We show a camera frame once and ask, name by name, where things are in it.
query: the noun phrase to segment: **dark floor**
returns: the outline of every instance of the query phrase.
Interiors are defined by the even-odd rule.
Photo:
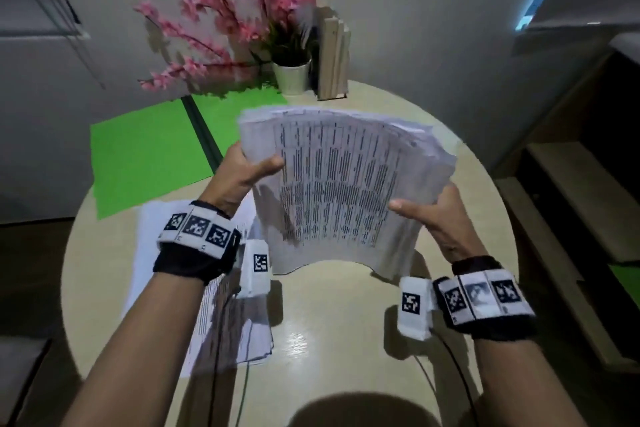
[[[60,310],[60,273],[72,221],[0,227],[0,335],[52,338],[17,427],[54,427],[81,381]],[[636,426],[640,375],[604,372],[516,230],[522,289],[538,314],[538,342],[590,426]]]

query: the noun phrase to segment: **table surface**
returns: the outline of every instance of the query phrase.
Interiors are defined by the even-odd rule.
[[[292,105],[348,108],[434,125],[444,147],[458,156],[453,181],[478,234],[489,253],[518,277],[506,209],[474,154],[416,105],[362,83],[350,82],[349,88],[347,99],[317,102],[311,94],[287,99]],[[160,199],[191,199],[205,184],[206,180],[200,181]],[[69,346],[83,377],[120,322],[132,273],[136,223],[134,208],[98,221],[90,190],[72,228],[61,301]],[[420,232],[415,248],[412,275],[451,274],[426,230]],[[218,384],[227,396],[216,395],[215,425],[236,425],[239,413],[238,424],[247,426],[341,425],[354,424],[348,419],[355,418],[370,425],[387,425],[388,418],[394,424],[446,426],[468,415],[463,384],[443,345],[436,338],[417,342],[397,332],[397,282],[374,276],[366,266],[341,261],[310,264],[273,279],[279,282],[274,294],[282,291],[281,314],[272,324],[273,354],[265,363],[251,365],[247,377],[246,366],[220,377]],[[274,310],[279,301],[278,296]],[[477,396],[482,386],[471,340],[442,330]],[[417,355],[424,371],[412,355]],[[206,425],[210,385],[210,375],[181,378],[167,425]]]

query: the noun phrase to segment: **white wall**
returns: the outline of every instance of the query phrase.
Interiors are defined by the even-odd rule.
[[[88,125],[180,93],[138,88],[137,78],[164,65],[131,10],[139,0],[69,1],[105,89],[64,40],[0,41],[0,221],[75,214],[92,181]],[[177,14],[177,0],[153,1]],[[589,42],[512,55],[529,0],[329,1],[353,32],[352,78],[425,108],[487,166],[600,49]]]

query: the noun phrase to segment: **flower pot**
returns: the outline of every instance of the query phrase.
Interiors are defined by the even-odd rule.
[[[280,66],[276,63],[273,65],[273,72],[276,75],[278,88],[283,95],[300,95],[303,94],[309,86],[309,66],[311,61],[302,66]]]

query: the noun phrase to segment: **person's right hand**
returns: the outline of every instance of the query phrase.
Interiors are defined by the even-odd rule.
[[[389,202],[389,209],[405,218],[420,221],[433,235],[444,258],[451,263],[488,255],[455,184],[444,188],[436,204],[393,199]]]

